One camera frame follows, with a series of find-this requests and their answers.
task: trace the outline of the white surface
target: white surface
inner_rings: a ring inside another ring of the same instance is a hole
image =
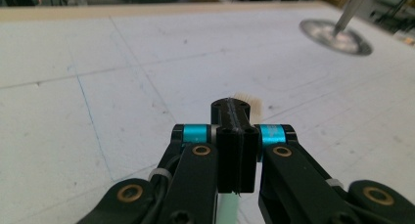
[[[176,122],[209,123],[210,103],[236,92],[262,99],[266,123],[292,124],[345,185],[372,179],[415,202],[415,51],[359,21],[369,57],[300,32],[303,19],[339,16],[0,24],[0,223],[76,222],[116,181],[147,178]],[[263,222],[257,194],[243,195],[239,221]]]

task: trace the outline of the light green object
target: light green object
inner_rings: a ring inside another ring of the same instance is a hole
[[[217,209],[217,224],[232,224],[237,222],[239,196],[236,194],[221,194]]]

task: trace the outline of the silver rod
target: silver rod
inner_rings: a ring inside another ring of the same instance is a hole
[[[347,24],[350,22],[351,18],[353,18],[354,14],[356,13],[357,9],[359,8],[360,4],[362,4],[363,0],[350,0],[348,5],[345,8],[342,16],[340,17],[339,21],[336,23],[336,27],[334,30],[335,35],[337,35],[340,31],[343,31]]]

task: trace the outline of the metal disc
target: metal disc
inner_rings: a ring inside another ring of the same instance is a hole
[[[372,53],[369,43],[353,30],[345,29],[335,35],[333,22],[307,20],[302,21],[300,27],[308,37],[333,50],[361,56]]]

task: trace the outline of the brass screw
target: brass screw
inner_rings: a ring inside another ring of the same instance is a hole
[[[291,150],[286,147],[276,147],[272,152],[280,157],[290,157],[293,154]]]
[[[376,202],[382,205],[392,205],[394,204],[393,197],[385,192],[382,189],[376,187],[365,187],[363,188],[363,195],[372,202]]]
[[[132,192],[133,195],[129,195],[126,193],[127,191]],[[135,202],[141,197],[141,195],[143,195],[143,188],[141,186],[136,184],[129,184],[119,189],[116,197],[121,202]]]
[[[210,148],[207,146],[200,145],[200,146],[194,147],[192,152],[194,155],[197,155],[197,156],[206,156],[210,153]]]

